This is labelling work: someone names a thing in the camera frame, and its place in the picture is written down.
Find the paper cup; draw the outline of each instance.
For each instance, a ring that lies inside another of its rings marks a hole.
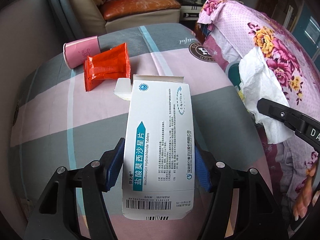
[[[98,37],[85,38],[63,45],[63,57],[70,69],[83,64],[87,56],[95,56],[100,53]]]

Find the human hand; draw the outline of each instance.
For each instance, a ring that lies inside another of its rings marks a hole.
[[[316,164],[314,164],[310,170],[310,173],[307,177],[307,180],[301,189],[297,200],[293,206],[293,215],[294,220],[297,221],[299,216],[301,218],[304,218],[307,214],[308,206],[310,205],[312,201],[312,205],[314,206],[316,204],[316,201],[318,200],[320,196],[320,190],[317,191],[312,198],[312,177],[316,173]]]

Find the white cloth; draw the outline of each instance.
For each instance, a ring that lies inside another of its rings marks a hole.
[[[262,123],[269,144],[281,143],[293,136],[293,131],[282,122],[260,114],[257,102],[261,98],[275,101],[289,107],[280,83],[268,68],[259,47],[255,47],[239,63],[240,88],[245,107],[254,114],[256,123]]]

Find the barcode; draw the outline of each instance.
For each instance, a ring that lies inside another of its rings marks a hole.
[[[160,216],[155,216],[155,217],[146,217],[146,220],[168,220],[169,217],[160,217]]]
[[[127,208],[144,210],[170,210],[171,201],[148,201],[148,200],[129,200],[126,201]]]

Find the blue gripper pad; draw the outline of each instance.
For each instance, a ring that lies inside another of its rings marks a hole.
[[[115,184],[123,164],[124,140],[116,152],[109,169],[107,170],[106,188],[109,191]]]
[[[195,146],[195,168],[196,168],[196,175],[200,182],[201,187],[203,187],[206,192],[209,192],[212,188],[210,182],[210,173],[205,165],[198,148]]]

